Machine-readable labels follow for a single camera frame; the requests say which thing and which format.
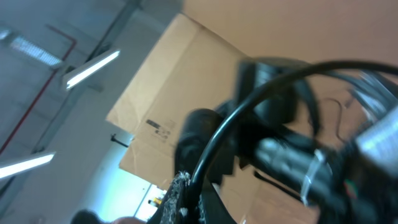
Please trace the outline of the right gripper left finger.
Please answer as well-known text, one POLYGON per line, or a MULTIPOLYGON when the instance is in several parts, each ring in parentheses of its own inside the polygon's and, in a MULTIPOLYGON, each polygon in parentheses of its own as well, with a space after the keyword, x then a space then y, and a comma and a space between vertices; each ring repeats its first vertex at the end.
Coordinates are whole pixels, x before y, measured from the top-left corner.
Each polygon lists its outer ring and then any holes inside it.
POLYGON ((171 182, 160 207, 148 220, 148 224, 181 224, 188 220, 188 208, 184 205, 185 193, 190 184, 188 172, 178 172, 171 182))

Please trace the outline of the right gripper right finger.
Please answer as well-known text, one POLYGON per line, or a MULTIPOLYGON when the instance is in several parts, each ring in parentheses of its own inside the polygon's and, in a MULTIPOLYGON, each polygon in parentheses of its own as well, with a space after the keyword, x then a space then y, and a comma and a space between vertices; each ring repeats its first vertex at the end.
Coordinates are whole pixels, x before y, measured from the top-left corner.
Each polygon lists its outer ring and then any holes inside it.
POLYGON ((211 183, 204 183, 200 194, 200 223, 236 224, 211 183))

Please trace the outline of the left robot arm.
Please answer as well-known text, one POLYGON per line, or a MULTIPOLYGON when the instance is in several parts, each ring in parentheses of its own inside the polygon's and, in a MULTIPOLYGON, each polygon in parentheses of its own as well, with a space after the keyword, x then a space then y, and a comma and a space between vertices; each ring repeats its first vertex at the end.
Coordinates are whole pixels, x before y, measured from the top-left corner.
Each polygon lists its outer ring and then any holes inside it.
POLYGON ((214 180, 240 167, 304 206, 319 223, 397 222, 397 67, 334 60, 244 59, 234 97, 185 119, 175 177, 152 223, 232 223, 214 180), (307 81, 324 75, 349 83, 368 115, 340 150, 320 143, 318 101, 307 81))

